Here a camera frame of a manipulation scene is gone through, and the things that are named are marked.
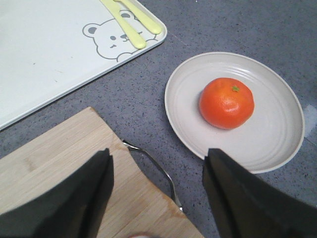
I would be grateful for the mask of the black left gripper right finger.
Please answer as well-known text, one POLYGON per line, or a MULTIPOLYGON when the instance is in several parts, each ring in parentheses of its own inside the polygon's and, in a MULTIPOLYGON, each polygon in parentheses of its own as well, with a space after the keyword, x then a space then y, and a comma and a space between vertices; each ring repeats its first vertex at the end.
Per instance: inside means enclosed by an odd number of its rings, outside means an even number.
POLYGON ((222 238, 315 238, 317 210, 263 182, 220 149, 205 157, 203 185, 222 238))

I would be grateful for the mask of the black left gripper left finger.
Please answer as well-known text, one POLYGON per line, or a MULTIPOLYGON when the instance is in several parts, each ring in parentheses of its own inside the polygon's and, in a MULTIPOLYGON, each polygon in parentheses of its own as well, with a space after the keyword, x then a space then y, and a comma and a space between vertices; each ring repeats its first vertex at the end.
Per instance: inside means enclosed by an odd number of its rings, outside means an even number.
POLYGON ((109 150, 64 181, 0 216, 2 238, 95 238, 114 186, 109 150))

